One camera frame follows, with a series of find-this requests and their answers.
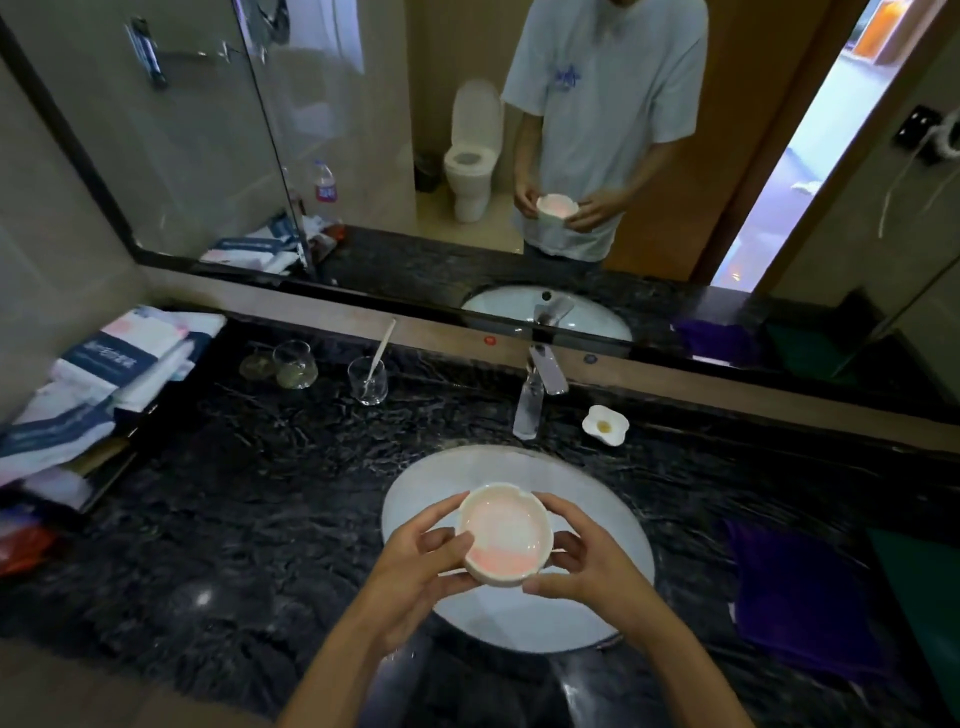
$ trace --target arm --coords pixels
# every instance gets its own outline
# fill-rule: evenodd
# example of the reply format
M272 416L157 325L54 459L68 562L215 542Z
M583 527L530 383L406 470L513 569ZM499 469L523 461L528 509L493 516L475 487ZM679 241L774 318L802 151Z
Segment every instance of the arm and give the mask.
M523 112L514 146L514 203L524 217L536 220L540 190L534 182L534 162L543 137L543 117Z
M523 591L579 601L623 633L632 647L646 654L670 712L683 728L753 728L707 651L611 535L573 503L543 493L537 497L577 534L557 533L554 548L561 550L550 556L552 566L569 573L535 576Z
M577 232L590 232L611 218L627 211L640 191L676 155L680 141L653 144L640 160L626 186L606 188L580 201L580 209L566 220L566 226Z
M380 661L410 639L441 599L479 586L463 565L473 545L452 528L429 530L466 493L436 503L398 528L364 588L330 632L276 722L277 728L352 728Z

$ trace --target door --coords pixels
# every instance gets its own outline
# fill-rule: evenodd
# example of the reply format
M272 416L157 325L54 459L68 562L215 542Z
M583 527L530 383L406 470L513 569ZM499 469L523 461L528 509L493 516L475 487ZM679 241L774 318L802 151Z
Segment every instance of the door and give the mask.
M838 6L849 6L852 27L866 2L707 0L709 55L697 133L628 210L606 268L690 278L824 23ZM830 58L841 48L842 41Z
M142 247L197 258L287 208L228 0L0 0L0 14ZM137 59L135 17L164 88Z

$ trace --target green cloth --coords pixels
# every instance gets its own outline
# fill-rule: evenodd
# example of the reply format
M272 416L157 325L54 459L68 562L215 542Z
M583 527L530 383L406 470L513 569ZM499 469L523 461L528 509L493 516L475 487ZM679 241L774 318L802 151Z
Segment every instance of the green cloth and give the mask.
M831 378L847 357L820 331L792 328L782 324L767 324L766 329L783 366L790 374L854 387L859 384L850 370L837 378Z
M868 529L894 595L960 720L960 550Z

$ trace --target plastic bottle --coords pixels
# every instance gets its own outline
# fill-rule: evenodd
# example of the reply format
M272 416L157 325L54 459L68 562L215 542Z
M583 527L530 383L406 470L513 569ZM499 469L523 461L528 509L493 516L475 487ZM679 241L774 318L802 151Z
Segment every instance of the plastic bottle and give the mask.
M337 202L337 179L333 172L323 162L317 160L314 162L316 178L314 179L314 188L317 193L317 202L335 203Z

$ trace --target toilet lid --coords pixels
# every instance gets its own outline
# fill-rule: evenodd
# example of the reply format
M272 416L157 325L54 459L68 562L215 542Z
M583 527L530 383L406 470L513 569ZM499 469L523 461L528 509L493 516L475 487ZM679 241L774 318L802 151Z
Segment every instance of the toilet lid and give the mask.
M467 81L453 104L453 146L503 150L503 102L496 87L484 79Z

